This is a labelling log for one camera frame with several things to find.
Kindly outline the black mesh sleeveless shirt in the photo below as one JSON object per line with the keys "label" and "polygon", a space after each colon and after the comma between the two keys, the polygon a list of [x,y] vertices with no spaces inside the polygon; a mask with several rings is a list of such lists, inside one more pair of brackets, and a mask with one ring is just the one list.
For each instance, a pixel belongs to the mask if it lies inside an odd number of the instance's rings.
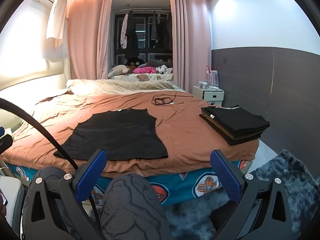
{"label": "black mesh sleeveless shirt", "polygon": [[156,134],[156,118],[146,109],[93,114],[61,145],[72,159],[89,160],[97,149],[111,161],[164,159],[168,151]]}

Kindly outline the stack of folded dark clothes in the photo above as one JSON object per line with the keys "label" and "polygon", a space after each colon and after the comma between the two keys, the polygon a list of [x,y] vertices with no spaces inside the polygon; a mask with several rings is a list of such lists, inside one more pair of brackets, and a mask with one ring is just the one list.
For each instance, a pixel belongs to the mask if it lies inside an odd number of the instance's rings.
{"label": "stack of folded dark clothes", "polygon": [[239,105],[202,107],[199,116],[231,146],[259,139],[270,127],[262,116],[254,115]]}

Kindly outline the hanging dark clothes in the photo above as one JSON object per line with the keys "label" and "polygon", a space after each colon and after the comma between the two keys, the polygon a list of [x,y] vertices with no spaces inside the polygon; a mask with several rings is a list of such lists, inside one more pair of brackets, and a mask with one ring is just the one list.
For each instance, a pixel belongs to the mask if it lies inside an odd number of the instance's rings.
{"label": "hanging dark clothes", "polygon": [[114,59],[124,63],[131,58],[171,62],[172,15],[168,11],[130,10],[114,20]]}

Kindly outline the grey fluffy rug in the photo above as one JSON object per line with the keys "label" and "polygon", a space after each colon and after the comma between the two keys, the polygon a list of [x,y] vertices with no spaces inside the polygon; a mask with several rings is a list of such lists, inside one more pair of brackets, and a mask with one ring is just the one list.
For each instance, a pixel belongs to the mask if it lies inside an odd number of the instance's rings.
{"label": "grey fluffy rug", "polygon": [[319,209],[319,183],[287,150],[242,178],[238,203],[221,187],[167,206],[174,239],[298,239]]}

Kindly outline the person leg patterned trousers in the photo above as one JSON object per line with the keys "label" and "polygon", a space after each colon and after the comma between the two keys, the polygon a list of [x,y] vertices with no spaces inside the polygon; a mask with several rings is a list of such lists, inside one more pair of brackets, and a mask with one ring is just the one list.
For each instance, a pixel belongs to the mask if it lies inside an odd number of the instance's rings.
{"label": "person leg patterned trousers", "polygon": [[100,223],[106,239],[173,239],[155,190],[138,174],[118,176],[109,183]]}

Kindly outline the blue patterned bed sheet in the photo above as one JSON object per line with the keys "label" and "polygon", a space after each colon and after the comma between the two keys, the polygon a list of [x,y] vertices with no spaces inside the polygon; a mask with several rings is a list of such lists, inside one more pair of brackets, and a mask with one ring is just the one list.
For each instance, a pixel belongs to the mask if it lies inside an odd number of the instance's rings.
{"label": "blue patterned bed sheet", "polygon": [[[246,173],[253,161],[233,161],[235,166],[243,173]],[[6,164],[9,170],[30,182],[37,172],[33,168]],[[202,168],[195,171],[163,174],[158,176],[146,177],[146,180],[155,190],[158,200],[163,206],[181,203],[204,194],[210,193],[222,187],[213,168]],[[112,181],[111,178],[100,177],[91,194],[96,205],[102,205],[102,198],[106,188]]]}

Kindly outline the cream bedside cabinet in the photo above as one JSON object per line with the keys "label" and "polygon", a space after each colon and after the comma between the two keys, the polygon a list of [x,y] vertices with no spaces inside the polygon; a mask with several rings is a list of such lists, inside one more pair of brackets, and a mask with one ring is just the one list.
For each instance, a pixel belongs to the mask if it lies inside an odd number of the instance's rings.
{"label": "cream bedside cabinet", "polygon": [[221,106],[225,92],[221,89],[202,89],[200,87],[193,86],[192,95],[198,99],[208,102],[210,105]]}

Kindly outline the cream blanket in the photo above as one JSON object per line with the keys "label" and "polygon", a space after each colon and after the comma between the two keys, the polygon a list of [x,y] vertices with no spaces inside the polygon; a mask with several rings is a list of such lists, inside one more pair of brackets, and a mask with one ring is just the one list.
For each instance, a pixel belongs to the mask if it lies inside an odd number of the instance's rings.
{"label": "cream blanket", "polygon": [[128,95],[156,90],[174,90],[169,81],[129,82],[122,80],[68,80],[67,89],[78,96],[100,96],[103,94]]}

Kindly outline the beige plush toy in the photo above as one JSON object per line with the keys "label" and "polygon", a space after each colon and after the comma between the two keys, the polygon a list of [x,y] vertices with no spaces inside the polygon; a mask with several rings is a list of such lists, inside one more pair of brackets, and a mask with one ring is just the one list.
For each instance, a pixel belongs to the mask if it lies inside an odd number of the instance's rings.
{"label": "beige plush toy", "polygon": [[129,71],[130,71],[130,68],[128,68],[126,65],[119,64],[110,70],[108,74],[108,78],[111,79],[114,76],[126,75],[129,73]]}

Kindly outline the pink cloth on bed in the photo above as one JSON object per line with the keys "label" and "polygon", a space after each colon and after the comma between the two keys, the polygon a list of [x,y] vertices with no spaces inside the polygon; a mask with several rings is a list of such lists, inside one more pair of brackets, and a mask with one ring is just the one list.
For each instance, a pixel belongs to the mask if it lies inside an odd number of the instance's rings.
{"label": "pink cloth on bed", "polygon": [[136,68],[133,73],[135,74],[156,74],[157,70],[154,67],[139,67]]}

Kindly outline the white hanging shirt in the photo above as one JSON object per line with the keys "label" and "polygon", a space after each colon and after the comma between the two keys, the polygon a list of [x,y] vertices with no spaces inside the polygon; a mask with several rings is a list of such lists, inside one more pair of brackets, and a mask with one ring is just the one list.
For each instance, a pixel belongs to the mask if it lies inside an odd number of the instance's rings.
{"label": "white hanging shirt", "polygon": [[54,39],[55,47],[59,47],[63,43],[67,5],[68,0],[54,0],[50,10],[46,38]]}

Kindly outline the pink curtain left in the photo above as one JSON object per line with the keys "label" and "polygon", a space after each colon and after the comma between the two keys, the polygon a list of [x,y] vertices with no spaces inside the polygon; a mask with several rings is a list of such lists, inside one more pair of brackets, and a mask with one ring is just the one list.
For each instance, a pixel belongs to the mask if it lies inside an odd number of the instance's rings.
{"label": "pink curtain left", "polygon": [[107,78],[111,7],[112,0],[71,0],[68,52],[72,79]]}

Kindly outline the pink curtain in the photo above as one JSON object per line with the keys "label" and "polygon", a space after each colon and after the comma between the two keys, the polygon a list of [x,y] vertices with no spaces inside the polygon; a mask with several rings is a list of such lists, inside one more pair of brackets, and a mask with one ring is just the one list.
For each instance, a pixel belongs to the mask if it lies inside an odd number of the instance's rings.
{"label": "pink curtain", "polygon": [[174,84],[191,92],[212,63],[210,0],[170,0]]}
{"label": "pink curtain", "polygon": [[68,52],[72,79],[107,78],[111,7],[112,0],[71,0]]}

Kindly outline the pink curtain right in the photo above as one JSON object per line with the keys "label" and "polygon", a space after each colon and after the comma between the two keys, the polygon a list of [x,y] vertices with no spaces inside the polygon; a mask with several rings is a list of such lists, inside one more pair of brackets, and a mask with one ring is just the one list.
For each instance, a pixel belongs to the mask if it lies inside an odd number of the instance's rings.
{"label": "pink curtain right", "polygon": [[174,84],[191,92],[212,63],[210,0],[170,0]]}

